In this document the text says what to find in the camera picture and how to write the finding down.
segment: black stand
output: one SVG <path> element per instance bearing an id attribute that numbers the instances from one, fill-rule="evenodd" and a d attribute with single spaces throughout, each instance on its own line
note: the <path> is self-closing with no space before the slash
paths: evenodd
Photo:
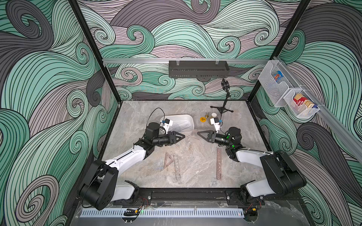
<path id="1" fill-rule="evenodd" d="M 226 98 L 224 100 L 224 104 L 222 107 L 214 107 L 214 106 L 210 106 L 210 108 L 217 108 L 220 112 L 220 119 L 221 119 L 221 116 L 223 115 L 224 112 L 227 112 L 227 111 L 230 111 L 230 112 L 234 112 L 232 110 L 229 110 L 229 109 L 226 109 L 225 108 L 225 105 L 226 105 L 226 102 L 228 101 L 228 98 L 231 97 L 230 93 L 229 93 L 229 89 L 230 89 L 230 86 L 229 86 L 229 82 L 226 81 L 225 79 L 223 79 L 221 81 L 221 87 L 223 88 L 223 90 L 226 92 Z"/>

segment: gray marble surface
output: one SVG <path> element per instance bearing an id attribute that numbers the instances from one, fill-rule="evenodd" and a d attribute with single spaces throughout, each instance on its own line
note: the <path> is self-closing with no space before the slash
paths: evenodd
<path id="1" fill-rule="evenodd" d="M 262 168 L 235 162 L 227 156 L 224 147 L 208 143 L 197 135 L 198 131 L 214 130 L 208 122 L 202 123 L 200 117 L 206 112 L 211 115 L 219 112 L 210 106 L 222 106 L 223 101 L 124 101 L 104 152 L 103 160 L 113 158 L 130 149 L 134 142 L 144 134 L 146 122 L 151 112 L 161 107 L 166 115 L 188 114 L 193 117 L 195 129 L 183 132 L 186 136 L 172 146 L 155 147 L 145 160 L 136 163 L 118 180 L 130 180 L 140 187 L 239 187 L 252 180 L 265 177 Z M 226 108 L 233 113 L 223 114 L 222 130 L 235 126 L 241 129 L 241 143 L 246 148 L 266 151 L 266 147 L 255 125 L 245 101 L 228 101 Z M 159 109 L 149 122 L 159 121 L 163 116 Z M 216 152 L 222 151 L 222 179 L 216 180 Z M 165 153 L 177 155 L 181 179 L 176 180 L 174 163 L 163 168 Z"/>

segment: swirl pattern wallpaper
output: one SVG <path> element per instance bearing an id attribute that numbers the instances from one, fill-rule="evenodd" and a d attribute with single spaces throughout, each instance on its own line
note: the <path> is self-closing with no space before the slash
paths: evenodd
<path id="1" fill-rule="evenodd" d="M 312 1 L 280 54 L 360 142 L 361 43 L 362 1 Z M 360 226 L 362 165 L 334 131 L 318 114 L 298 119 L 275 108 L 263 88 L 251 105 L 271 149 L 285 150 L 307 178 L 299 191 L 315 224 Z"/>
<path id="2" fill-rule="evenodd" d="M 299 2 L 78 0 L 104 58 L 269 59 Z M 264 65 L 229 66 L 230 99 L 247 99 Z M 166 64 L 108 67 L 123 100 L 226 96 L 221 79 L 169 78 Z"/>
<path id="3" fill-rule="evenodd" d="M 0 1 L 0 225 L 65 225 L 117 102 L 67 0 Z"/>

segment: small bottle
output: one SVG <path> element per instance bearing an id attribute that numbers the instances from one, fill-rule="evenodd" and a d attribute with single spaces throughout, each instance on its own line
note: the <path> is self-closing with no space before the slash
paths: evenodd
<path id="1" fill-rule="evenodd" d="M 212 113 L 210 119 L 216 118 L 218 115 L 216 113 Z"/>

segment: aluminum rail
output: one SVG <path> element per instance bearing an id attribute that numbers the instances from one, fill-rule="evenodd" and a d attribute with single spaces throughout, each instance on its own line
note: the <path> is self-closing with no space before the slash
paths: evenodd
<path id="1" fill-rule="evenodd" d="M 269 60 L 264 59 L 235 59 L 235 58 L 225 58 L 225 59 L 209 59 L 209 58 L 103 58 L 104 64 L 168 64 L 169 61 L 205 61 L 211 60 L 219 62 L 221 60 L 226 60 L 228 64 L 267 64 Z"/>

